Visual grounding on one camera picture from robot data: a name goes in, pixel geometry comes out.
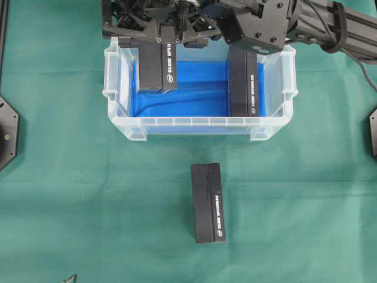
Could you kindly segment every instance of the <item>black cable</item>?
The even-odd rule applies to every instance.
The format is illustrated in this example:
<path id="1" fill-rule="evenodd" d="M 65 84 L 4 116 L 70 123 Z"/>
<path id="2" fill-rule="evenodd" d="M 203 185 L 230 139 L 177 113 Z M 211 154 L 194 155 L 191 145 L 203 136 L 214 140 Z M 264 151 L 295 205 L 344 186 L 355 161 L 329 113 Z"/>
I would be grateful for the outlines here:
<path id="1" fill-rule="evenodd" d="M 335 36 L 331 33 L 331 30 L 328 26 L 328 24 L 325 22 L 325 20 L 323 19 L 322 15 L 320 14 L 320 12 L 318 11 L 317 7 L 315 7 L 315 5 L 313 4 L 313 2 L 311 0 L 304 0 L 312 9 L 313 11 L 317 14 L 319 20 L 321 21 L 321 23 L 323 24 L 323 26 L 325 27 L 325 30 L 326 32 L 328 33 L 328 35 L 330 36 L 331 40 L 336 44 L 337 41 L 336 41 L 336 38 Z M 366 81 L 368 82 L 368 84 L 372 87 L 372 89 L 374 91 L 377 92 L 377 85 L 372 81 L 372 79 L 370 78 L 369 74 L 368 74 L 368 71 L 366 70 L 364 64 L 361 62 L 360 59 L 358 59 L 356 56 L 352 55 L 348 50 L 342 48 L 341 49 L 342 52 L 344 52 L 346 55 L 348 55 L 351 59 L 354 60 L 354 62 L 357 63 L 357 65 L 360 66 L 362 72 L 363 72 L 363 75 L 366 79 Z"/>

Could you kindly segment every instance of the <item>black battery pack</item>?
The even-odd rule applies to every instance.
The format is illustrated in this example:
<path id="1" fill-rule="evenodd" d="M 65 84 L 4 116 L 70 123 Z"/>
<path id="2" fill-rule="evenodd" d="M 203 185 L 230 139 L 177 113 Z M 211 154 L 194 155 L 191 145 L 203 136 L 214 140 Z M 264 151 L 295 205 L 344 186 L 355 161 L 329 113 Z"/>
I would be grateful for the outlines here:
<path id="1" fill-rule="evenodd" d="M 228 54 L 229 114 L 232 117 L 259 115 L 257 54 L 232 45 Z"/>
<path id="2" fill-rule="evenodd" d="M 196 243 L 225 242 L 220 164 L 191 165 Z"/>
<path id="3" fill-rule="evenodd" d="M 175 44 L 140 42 L 138 45 L 138 93 L 167 93 L 177 89 Z"/>

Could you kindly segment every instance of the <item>transparent storage container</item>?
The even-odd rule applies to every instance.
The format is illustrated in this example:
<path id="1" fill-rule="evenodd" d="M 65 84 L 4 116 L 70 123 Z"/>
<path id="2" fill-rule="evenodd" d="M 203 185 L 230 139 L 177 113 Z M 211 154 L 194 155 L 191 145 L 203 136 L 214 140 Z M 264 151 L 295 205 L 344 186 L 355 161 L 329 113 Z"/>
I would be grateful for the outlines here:
<path id="1" fill-rule="evenodd" d="M 229 47 L 223 40 L 210 41 L 203 50 L 178 46 L 179 61 L 226 61 Z M 137 52 L 120 48 L 116 37 L 105 50 L 103 95 L 108 117 L 128 138 L 146 141 L 149 134 L 245 134 L 250 141 L 268 140 L 292 119 L 293 98 L 298 94 L 296 50 L 285 46 L 277 54 L 261 56 L 264 65 L 266 117 L 130 117 L 133 66 Z"/>

